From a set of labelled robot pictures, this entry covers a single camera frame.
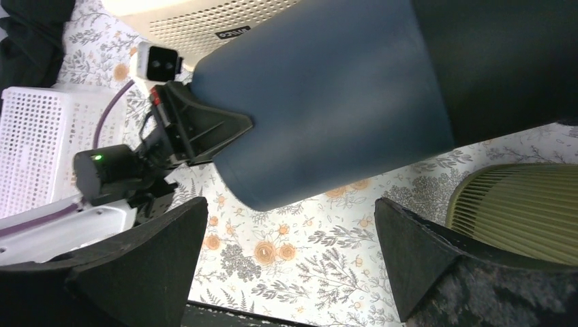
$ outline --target floral tablecloth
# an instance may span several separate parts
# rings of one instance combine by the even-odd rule
[[[98,0],[77,0],[59,81],[120,89],[140,41]],[[147,97],[132,89],[127,98],[125,142],[136,146]],[[214,166],[179,168],[169,177],[180,183],[173,206],[204,196],[210,212],[189,299],[320,326],[399,326],[375,199],[444,223],[465,176],[515,162],[578,162],[578,128],[548,125],[467,146],[268,213],[237,201]]]

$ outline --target black label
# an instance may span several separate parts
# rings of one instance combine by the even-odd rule
[[[232,37],[237,37],[239,35],[242,35],[243,33],[249,31],[250,29],[251,29],[251,27],[243,26],[243,27],[238,27],[236,29],[230,29],[228,31],[217,32],[215,34],[219,39],[226,40],[226,39],[230,39]]]

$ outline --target white basket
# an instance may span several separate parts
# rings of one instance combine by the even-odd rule
[[[114,95],[101,87],[2,92],[0,218],[79,193],[72,160],[92,148],[97,122]],[[126,108],[121,99],[112,109],[99,147],[122,142]]]

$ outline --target tablecloth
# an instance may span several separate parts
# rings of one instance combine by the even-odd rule
[[[99,0],[77,0],[59,82],[120,89],[140,41]],[[132,89],[127,100],[124,139],[135,147],[147,97]],[[466,146],[268,213],[237,201],[213,165],[179,168],[169,176],[179,182],[173,207],[204,196],[210,212],[189,299],[319,326],[399,326],[374,201],[386,196],[444,223],[465,176],[522,162],[577,163],[578,128],[553,124]]]

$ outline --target beige basket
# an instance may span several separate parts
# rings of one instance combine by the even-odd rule
[[[503,250],[578,265],[578,165],[479,170],[454,191],[447,226]]]

